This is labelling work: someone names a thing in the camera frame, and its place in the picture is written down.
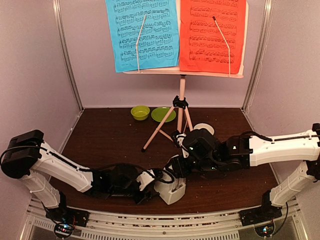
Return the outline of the white metronome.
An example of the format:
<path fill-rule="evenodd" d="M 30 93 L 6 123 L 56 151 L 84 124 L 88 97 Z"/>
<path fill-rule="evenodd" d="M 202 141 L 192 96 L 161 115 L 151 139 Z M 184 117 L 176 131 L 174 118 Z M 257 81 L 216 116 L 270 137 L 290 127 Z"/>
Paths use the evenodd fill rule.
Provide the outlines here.
<path fill-rule="evenodd" d="M 186 179 L 176 178 L 170 172 L 167 173 L 165 169 L 160 169 L 162 173 L 161 180 L 154 184 L 154 190 L 159 193 L 159 196 L 167 205 L 171 205 L 179 201 L 186 192 Z"/>

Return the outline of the pink music stand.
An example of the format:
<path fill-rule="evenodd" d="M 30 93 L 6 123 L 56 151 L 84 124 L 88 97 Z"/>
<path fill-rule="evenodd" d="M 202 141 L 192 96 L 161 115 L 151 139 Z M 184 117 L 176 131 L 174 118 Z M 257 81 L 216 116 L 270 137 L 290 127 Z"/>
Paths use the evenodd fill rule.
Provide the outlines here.
<path fill-rule="evenodd" d="M 247 3 L 247 14 L 246 14 L 246 37 L 245 37 L 245 47 L 247 40 L 247 28 L 248 28 L 248 18 L 249 18 L 249 4 Z M 180 29 L 181 29 L 181 15 L 179 16 L 180 21 Z M 244 71 L 244 57 L 245 57 L 245 47 L 244 47 L 244 55 L 243 55 L 243 71 Z M 146 70 L 135 70 L 134 74 L 156 74 L 156 75 L 179 75 L 180 76 L 180 87 L 179 87 L 179 95 L 177 95 L 172 101 L 172 107 L 169 112 L 166 114 L 164 119 L 159 123 L 158 127 L 154 130 L 151 137 L 147 140 L 145 145 L 142 147 L 141 151 L 145 152 L 147 147 L 152 142 L 157 133 L 163 134 L 165 137 L 169 137 L 167 133 L 162 131 L 162 126 L 165 123 L 168 116 L 174 109 L 178 109 L 178 117 L 177 117 L 177 130 L 182 133 L 186 128 L 190 130 L 193 129 L 191 117 L 189 114 L 188 103 L 185 98 L 185 87 L 186 87 L 186 76 L 188 75 L 196 75 L 196 76 L 207 76 L 207 77 L 222 77 L 222 78 L 243 78 L 243 71 L 241 74 L 226 74 L 226 73 L 213 73 L 213 72 L 190 72 L 190 71 L 181 71 L 179 66 L 176 67 L 164 67 L 164 68 L 152 68 Z"/>

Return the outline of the red sheet music paper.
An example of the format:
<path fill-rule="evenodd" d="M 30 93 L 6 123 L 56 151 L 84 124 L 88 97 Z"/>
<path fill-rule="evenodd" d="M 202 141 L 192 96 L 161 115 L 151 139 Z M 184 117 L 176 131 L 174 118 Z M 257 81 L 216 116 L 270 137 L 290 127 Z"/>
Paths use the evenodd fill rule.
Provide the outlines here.
<path fill-rule="evenodd" d="M 245 0 L 182 0 L 180 70 L 242 74 L 246 27 Z"/>

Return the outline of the blue sheet music paper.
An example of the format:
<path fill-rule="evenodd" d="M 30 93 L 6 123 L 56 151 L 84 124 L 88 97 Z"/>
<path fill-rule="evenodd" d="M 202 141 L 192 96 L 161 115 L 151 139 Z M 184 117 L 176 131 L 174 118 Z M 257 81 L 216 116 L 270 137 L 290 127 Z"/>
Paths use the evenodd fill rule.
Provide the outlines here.
<path fill-rule="evenodd" d="M 176 67 L 180 36 L 174 0 L 107 0 L 117 73 Z"/>

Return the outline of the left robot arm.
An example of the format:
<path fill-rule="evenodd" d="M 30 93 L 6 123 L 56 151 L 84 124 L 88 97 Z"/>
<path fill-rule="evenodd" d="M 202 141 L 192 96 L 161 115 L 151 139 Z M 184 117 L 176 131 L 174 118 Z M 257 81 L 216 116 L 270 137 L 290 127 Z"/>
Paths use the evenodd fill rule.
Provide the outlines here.
<path fill-rule="evenodd" d="M 72 211 L 64 205 L 64 194 L 43 174 L 97 199 L 132 197 L 139 204 L 153 196 L 153 185 L 159 179 L 154 170 L 128 163 L 106 169 L 85 167 L 55 151 L 43 137 L 38 129 L 13 137 L 0 156 L 0 168 L 8 177 L 21 180 L 61 222 L 69 221 Z"/>

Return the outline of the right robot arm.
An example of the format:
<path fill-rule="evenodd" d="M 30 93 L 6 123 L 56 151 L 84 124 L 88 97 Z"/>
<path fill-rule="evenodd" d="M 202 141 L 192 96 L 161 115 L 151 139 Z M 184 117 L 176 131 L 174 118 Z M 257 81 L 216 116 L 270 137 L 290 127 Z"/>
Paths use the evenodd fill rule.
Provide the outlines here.
<path fill-rule="evenodd" d="M 300 161 L 286 180 L 265 193 L 266 201 L 256 210 L 261 221 L 268 220 L 277 208 L 320 179 L 319 123 L 305 132 L 289 135 L 267 137 L 246 131 L 223 142 L 215 137 L 211 125 L 199 123 L 187 134 L 174 132 L 172 139 L 183 152 L 172 157 L 165 167 L 175 178 L 186 178 L 193 171 L 232 172 L 268 163 Z"/>

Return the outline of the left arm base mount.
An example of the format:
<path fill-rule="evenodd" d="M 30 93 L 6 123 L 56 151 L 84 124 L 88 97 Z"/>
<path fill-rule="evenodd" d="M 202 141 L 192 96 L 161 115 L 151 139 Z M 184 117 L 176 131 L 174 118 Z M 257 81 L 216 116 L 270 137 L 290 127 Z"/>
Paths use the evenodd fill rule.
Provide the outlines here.
<path fill-rule="evenodd" d="M 58 208 L 45 208 L 46 217 L 54 223 L 53 232 L 60 239 L 69 238 L 76 226 L 86 227 L 90 213 L 84 210 L 67 208 L 60 210 Z"/>

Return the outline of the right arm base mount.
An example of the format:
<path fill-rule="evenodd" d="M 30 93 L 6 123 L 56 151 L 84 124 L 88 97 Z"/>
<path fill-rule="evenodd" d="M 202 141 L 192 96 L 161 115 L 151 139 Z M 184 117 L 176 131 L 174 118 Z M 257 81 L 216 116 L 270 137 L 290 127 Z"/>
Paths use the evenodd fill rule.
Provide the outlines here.
<path fill-rule="evenodd" d="M 259 237 L 271 237 L 276 232 L 274 219 L 282 216 L 282 210 L 278 207 L 264 209 L 262 206 L 241 210 L 239 217 L 242 226 L 254 225 L 255 233 Z"/>

